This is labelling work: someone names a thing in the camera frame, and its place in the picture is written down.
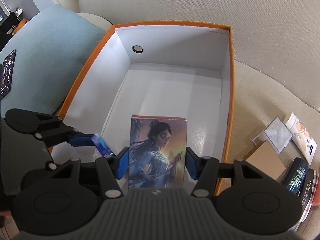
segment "brown cardboard box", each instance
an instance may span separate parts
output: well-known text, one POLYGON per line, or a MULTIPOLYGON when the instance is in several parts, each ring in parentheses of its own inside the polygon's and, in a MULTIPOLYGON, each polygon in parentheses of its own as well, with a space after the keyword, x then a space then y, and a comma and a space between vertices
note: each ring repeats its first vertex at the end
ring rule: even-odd
POLYGON ((277 179, 285 170, 285 166, 268 141, 256 146, 244 160, 273 179, 277 179))

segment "blue pillow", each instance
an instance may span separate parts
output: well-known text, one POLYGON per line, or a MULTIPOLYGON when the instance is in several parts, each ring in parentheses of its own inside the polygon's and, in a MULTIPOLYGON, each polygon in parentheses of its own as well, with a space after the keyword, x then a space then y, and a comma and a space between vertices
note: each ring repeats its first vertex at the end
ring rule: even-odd
POLYGON ((54 113, 105 33, 60 5, 33 17, 0 52, 2 63, 17 50, 11 91, 1 100, 1 116, 11 108, 54 113))

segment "sofa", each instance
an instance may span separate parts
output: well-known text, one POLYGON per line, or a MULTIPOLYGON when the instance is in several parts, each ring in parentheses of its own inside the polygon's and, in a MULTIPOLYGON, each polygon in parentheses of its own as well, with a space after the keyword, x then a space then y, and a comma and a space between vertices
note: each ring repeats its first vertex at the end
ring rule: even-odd
MULTIPOLYGON (((188 20, 230 25, 236 97, 228 162, 243 158, 276 115, 283 119, 291 111, 320 144, 320 0, 78 0, 74 11, 92 23, 97 16, 99 24, 188 20)), ((319 148, 311 163, 316 170, 319 148)), ((295 157, 303 158, 290 142, 280 155, 287 170, 295 157)), ((228 185, 224 181, 221 190, 228 185)), ((298 234, 314 239, 319 225, 320 209, 312 207, 298 234)))

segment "smartphone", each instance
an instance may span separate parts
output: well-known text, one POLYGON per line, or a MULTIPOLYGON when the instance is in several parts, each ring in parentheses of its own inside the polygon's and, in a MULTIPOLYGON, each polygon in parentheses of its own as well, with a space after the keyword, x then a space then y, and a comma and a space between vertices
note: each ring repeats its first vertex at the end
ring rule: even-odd
POLYGON ((12 72, 16 53, 17 51, 14 49, 3 61, 0 92, 1 99, 4 98, 11 90, 12 72))

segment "white bottle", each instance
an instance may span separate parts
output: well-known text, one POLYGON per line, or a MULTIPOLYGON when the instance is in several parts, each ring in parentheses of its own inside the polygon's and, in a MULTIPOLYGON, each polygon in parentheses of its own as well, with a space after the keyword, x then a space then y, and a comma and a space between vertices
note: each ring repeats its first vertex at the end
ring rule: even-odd
POLYGON ((298 146, 309 165, 311 165, 317 148, 316 142, 294 113, 287 114, 283 122, 292 133, 292 140, 298 146))

